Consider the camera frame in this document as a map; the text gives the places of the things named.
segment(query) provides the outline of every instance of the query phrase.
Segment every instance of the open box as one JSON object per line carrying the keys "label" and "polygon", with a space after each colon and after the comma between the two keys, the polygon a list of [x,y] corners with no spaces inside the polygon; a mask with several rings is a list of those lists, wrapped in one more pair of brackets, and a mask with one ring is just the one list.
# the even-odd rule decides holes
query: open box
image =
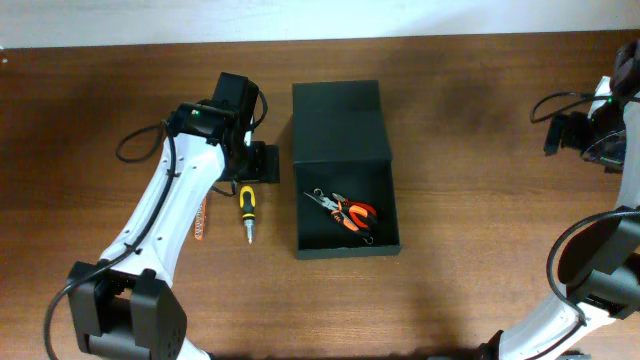
{"label": "open box", "polygon": [[[293,85],[298,259],[397,255],[391,148],[377,81]],[[321,189],[372,205],[373,244],[338,225],[303,194]]]}

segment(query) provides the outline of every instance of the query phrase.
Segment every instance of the robotic arm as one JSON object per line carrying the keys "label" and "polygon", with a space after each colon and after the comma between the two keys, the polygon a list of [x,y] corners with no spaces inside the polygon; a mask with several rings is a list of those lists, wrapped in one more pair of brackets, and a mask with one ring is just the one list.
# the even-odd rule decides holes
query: robotic arm
{"label": "robotic arm", "polygon": [[[160,162],[127,225],[97,265],[78,262],[69,275],[69,283],[82,279],[139,243],[124,260],[69,294],[83,352],[110,359],[210,359],[185,338],[187,318],[170,288],[180,249],[208,191],[220,177],[238,177],[255,165],[249,144],[258,96],[264,112],[266,102],[255,84],[223,73],[212,100],[182,104],[171,114]],[[153,216],[157,204],[161,208]],[[121,297],[125,290],[130,299]]]}
{"label": "robotic arm", "polygon": [[[598,220],[571,238],[558,264],[558,291],[566,301],[550,294],[521,323],[483,344],[477,359],[556,359],[590,332],[640,310],[640,104],[629,98],[638,91],[640,42],[620,50],[614,77],[598,85],[594,98],[608,99],[594,102],[589,115],[558,114],[545,144],[547,155],[560,145],[572,147],[586,161],[623,169],[616,212],[632,215],[594,216]],[[554,255],[561,242],[556,245]],[[552,263],[550,256],[548,272]]]}

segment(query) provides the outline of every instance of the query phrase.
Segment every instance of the orange pliers handle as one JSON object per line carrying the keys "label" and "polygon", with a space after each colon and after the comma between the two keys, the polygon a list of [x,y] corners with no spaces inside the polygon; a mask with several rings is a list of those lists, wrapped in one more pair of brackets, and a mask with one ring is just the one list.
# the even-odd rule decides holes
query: orange pliers handle
{"label": "orange pliers handle", "polygon": [[344,226],[345,228],[347,228],[348,230],[350,230],[354,234],[360,235],[362,237],[371,236],[371,229],[370,228],[368,228],[368,227],[359,227],[358,225],[356,225],[352,221],[352,219],[351,219],[351,217],[349,215],[345,214],[344,212],[342,212],[340,210],[332,211],[331,212],[331,217],[338,224]]}
{"label": "orange pliers handle", "polygon": [[333,193],[338,202],[338,209],[349,214],[351,220],[361,229],[371,230],[378,224],[378,213],[373,206],[361,202],[351,201],[340,194]]}

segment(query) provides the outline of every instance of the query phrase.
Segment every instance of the wood grain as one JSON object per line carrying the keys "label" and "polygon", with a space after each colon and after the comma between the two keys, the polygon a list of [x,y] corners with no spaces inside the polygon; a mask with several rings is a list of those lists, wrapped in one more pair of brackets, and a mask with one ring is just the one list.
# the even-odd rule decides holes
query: wood grain
{"label": "wood grain", "polygon": [[[248,246],[236,200],[211,196],[207,233],[183,247],[174,292],[188,337],[220,355],[350,357],[475,347],[549,293],[544,263],[568,225],[611,209],[620,177],[563,151],[545,158],[532,104],[591,91],[640,32],[12,50],[0,70],[0,358],[44,359],[42,319],[71,265],[121,230],[156,166],[118,140],[208,96],[221,71],[269,99],[256,134],[281,148],[279,185],[256,187]],[[291,85],[378,79],[394,152],[397,257],[300,262]],[[151,139],[139,139],[143,152]],[[84,359],[68,305],[63,359]],[[579,348],[638,359],[640,317]]]}

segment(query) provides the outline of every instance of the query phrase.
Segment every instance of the white robotic arm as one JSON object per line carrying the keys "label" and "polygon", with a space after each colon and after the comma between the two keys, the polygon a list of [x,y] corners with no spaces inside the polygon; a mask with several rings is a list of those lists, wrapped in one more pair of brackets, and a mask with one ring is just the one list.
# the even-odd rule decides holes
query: white robotic arm
{"label": "white robotic arm", "polygon": [[[173,285],[180,249],[198,207],[222,175],[225,164],[221,146],[207,144],[203,137],[178,134],[175,146],[176,177],[162,210],[136,253],[112,268],[132,275],[151,269],[156,272],[156,278],[165,281],[169,287]],[[160,163],[147,190],[120,236],[100,256],[101,260],[118,257],[142,231],[168,176],[170,156],[169,143],[165,140]]]}
{"label": "white robotic arm", "polygon": [[[604,77],[596,95],[611,95],[609,83],[610,78]],[[594,103],[590,115],[604,104],[605,101]],[[640,104],[629,103],[624,111],[627,148],[616,208],[636,209],[640,207]],[[560,291],[566,296],[565,286]],[[555,294],[548,295],[525,320],[502,333],[499,360],[557,359],[590,332],[616,320],[600,307],[584,302],[577,305],[586,315],[586,325],[579,328],[577,312]]]}

